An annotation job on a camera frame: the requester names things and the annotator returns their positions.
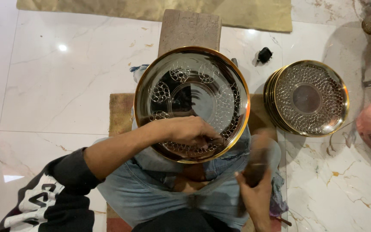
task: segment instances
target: beige cloth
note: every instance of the beige cloth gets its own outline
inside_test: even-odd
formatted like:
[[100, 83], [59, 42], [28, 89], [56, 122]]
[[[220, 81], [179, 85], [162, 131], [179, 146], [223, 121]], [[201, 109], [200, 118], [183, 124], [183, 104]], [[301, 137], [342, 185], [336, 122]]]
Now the beige cloth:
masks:
[[291, 0], [18, 0], [17, 8], [162, 21], [165, 9], [215, 14], [224, 26], [292, 31]]

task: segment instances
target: wooden block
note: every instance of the wooden block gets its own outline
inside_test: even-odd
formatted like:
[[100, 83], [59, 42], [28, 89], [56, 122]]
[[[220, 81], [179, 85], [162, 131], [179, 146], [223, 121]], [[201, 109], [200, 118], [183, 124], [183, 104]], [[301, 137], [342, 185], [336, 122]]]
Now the wooden block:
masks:
[[161, 26], [158, 57], [184, 46], [201, 46], [219, 51], [221, 18], [176, 9], [167, 9]]

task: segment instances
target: stack of plates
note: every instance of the stack of plates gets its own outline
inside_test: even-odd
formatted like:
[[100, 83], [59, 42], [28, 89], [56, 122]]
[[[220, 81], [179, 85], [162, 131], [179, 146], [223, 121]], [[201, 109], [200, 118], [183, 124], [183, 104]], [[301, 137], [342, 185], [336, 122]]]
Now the stack of plates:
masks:
[[313, 60], [292, 63], [273, 72], [264, 85], [264, 104], [271, 121], [286, 132], [322, 137], [346, 120], [349, 95], [342, 79]]

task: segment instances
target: hand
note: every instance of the hand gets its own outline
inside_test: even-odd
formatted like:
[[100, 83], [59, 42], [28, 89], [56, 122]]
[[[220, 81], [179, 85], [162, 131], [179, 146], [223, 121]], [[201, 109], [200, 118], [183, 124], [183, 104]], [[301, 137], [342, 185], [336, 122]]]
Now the hand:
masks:
[[256, 231], [270, 231], [271, 170], [268, 169], [265, 172], [263, 179], [254, 188], [246, 184], [246, 179], [241, 173], [235, 172], [234, 176], [240, 186], [240, 194]]
[[156, 120], [167, 133], [166, 139], [178, 144], [208, 148], [206, 138], [220, 139], [222, 136], [202, 118], [195, 116]]

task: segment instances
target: light blue jeans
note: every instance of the light blue jeans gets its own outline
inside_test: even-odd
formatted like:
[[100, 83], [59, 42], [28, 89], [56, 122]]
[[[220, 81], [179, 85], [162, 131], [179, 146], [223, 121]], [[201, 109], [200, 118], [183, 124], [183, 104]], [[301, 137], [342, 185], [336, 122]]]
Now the light blue jeans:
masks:
[[[203, 163], [206, 178], [211, 181], [192, 194], [172, 191], [173, 177], [182, 171], [183, 164], [161, 157], [152, 148], [141, 151], [120, 166], [98, 185], [98, 190], [131, 227], [173, 210], [198, 208], [240, 230], [248, 215], [237, 215], [240, 189], [233, 174], [244, 170], [250, 143], [256, 139], [257, 135], [250, 136], [247, 127], [229, 152]], [[271, 140], [268, 156], [272, 173], [275, 173], [281, 151], [274, 140]]]

